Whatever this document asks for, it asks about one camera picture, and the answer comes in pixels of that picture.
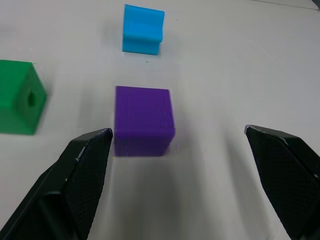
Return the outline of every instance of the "cube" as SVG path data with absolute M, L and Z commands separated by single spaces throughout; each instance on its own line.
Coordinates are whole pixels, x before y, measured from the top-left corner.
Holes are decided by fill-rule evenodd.
M 163 40 L 165 12 L 126 4 L 122 51 L 158 55 Z
M 47 94 L 31 62 L 0 60 L 0 132 L 35 133 Z
M 176 133 L 169 90 L 117 86 L 115 91 L 115 155 L 162 156 Z

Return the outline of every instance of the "white table surface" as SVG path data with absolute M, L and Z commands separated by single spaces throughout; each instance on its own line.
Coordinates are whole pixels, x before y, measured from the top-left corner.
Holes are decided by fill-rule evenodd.
M 125 3 L 165 11 L 159 56 L 121 51 Z M 289 239 L 243 132 L 274 128 L 320 154 L 320 12 L 251 0 L 2 0 L 0 58 L 37 63 L 49 96 L 34 136 L 0 134 L 0 228 L 70 140 L 113 127 L 123 85 L 170 89 L 176 137 L 164 157 L 109 158 L 90 240 Z

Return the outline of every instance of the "plastic block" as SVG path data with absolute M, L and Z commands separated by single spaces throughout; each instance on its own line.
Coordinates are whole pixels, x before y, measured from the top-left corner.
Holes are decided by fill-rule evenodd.
M 162 156 L 175 136 L 167 89 L 116 87 L 116 156 Z
M 0 132 L 35 133 L 46 92 L 31 62 L 0 60 Z
M 163 40 L 164 19 L 164 11 L 126 4 L 124 6 L 122 50 L 157 55 Z

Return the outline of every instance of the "table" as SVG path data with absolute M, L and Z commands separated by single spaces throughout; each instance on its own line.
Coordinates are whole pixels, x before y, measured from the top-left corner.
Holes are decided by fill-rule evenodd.
M 125 3 L 165 11 L 160 55 L 121 51 Z M 34 136 L 0 135 L 0 227 L 70 140 L 113 127 L 122 85 L 169 89 L 176 136 L 163 157 L 110 154 L 88 239 L 289 239 L 243 132 L 320 154 L 319 21 L 251 0 L 2 0 L 0 57 L 36 63 L 48 101 Z

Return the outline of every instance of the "purple cube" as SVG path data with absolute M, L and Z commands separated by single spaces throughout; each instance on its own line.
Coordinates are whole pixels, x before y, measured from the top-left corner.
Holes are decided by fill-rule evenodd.
M 176 132 L 169 90 L 117 86 L 115 94 L 115 155 L 162 156 Z

